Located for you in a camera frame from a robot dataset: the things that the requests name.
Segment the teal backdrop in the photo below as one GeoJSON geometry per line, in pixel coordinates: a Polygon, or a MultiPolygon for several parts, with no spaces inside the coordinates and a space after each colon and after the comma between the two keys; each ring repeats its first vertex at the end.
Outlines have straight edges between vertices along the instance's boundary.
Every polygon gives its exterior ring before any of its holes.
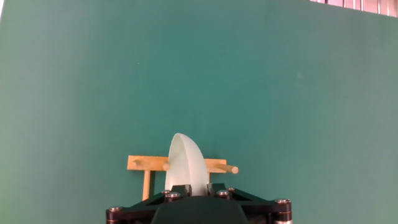
{"type": "Polygon", "coordinates": [[[184,133],[295,223],[395,223],[397,53],[398,19],[305,0],[6,0],[0,222],[104,223],[184,133]]]}

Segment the wooden dowel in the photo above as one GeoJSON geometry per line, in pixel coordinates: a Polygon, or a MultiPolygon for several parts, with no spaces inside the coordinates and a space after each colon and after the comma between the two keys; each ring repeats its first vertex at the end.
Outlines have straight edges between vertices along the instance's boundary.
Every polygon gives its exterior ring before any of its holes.
{"type": "Polygon", "coordinates": [[[163,162],[163,170],[168,171],[170,169],[170,164],[168,162],[163,162]]]}
{"type": "Polygon", "coordinates": [[[144,171],[144,186],[142,187],[142,200],[149,198],[150,170],[144,171]]]}
{"type": "Polygon", "coordinates": [[[130,168],[131,168],[131,169],[137,168],[138,163],[139,163],[139,161],[134,161],[134,162],[130,163],[130,168]]]}
{"type": "Polygon", "coordinates": [[[237,174],[239,172],[239,169],[237,167],[231,165],[217,164],[217,168],[220,168],[226,172],[231,172],[233,174],[237,174]]]}

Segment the wooden stand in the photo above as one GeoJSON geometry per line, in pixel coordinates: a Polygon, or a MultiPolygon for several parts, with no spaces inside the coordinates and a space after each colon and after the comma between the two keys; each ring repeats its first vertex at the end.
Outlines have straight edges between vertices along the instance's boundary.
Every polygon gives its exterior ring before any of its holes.
{"type": "MultiPolygon", "coordinates": [[[[237,174],[239,169],[236,166],[227,165],[226,159],[205,159],[207,172],[226,173],[231,172],[237,174]]],[[[150,172],[151,171],[168,171],[170,164],[168,158],[163,156],[129,156],[127,162],[127,170],[143,170],[144,185],[142,187],[142,200],[149,198],[150,189],[150,172]]]]}

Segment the wooden leg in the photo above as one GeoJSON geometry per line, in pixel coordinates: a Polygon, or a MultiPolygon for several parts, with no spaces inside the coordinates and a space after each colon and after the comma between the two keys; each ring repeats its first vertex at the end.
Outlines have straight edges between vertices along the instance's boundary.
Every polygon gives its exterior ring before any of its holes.
{"type": "Polygon", "coordinates": [[[150,170],[144,171],[144,186],[142,187],[142,200],[149,198],[150,170]]]}

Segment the bolt head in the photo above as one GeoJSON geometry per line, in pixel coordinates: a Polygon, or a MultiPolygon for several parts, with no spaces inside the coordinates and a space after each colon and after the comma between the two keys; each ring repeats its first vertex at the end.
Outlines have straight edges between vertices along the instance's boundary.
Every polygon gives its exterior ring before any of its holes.
{"type": "Polygon", "coordinates": [[[119,207],[119,206],[117,206],[117,207],[111,207],[111,208],[109,208],[108,210],[109,210],[110,212],[118,212],[118,211],[122,210],[122,207],[119,207]]]}
{"type": "Polygon", "coordinates": [[[229,194],[228,190],[219,190],[217,191],[218,196],[227,196],[229,194]]]}
{"type": "Polygon", "coordinates": [[[286,203],[290,203],[291,201],[289,199],[279,198],[279,199],[275,199],[275,202],[279,203],[279,204],[286,204],[286,203]]]}
{"type": "Polygon", "coordinates": [[[165,195],[165,197],[167,198],[178,198],[179,196],[181,196],[181,194],[178,192],[170,192],[167,195],[165,195]]]}
{"type": "Polygon", "coordinates": [[[162,191],[162,194],[164,194],[164,195],[167,195],[167,194],[169,194],[170,193],[170,190],[164,190],[164,191],[162,191]]]}

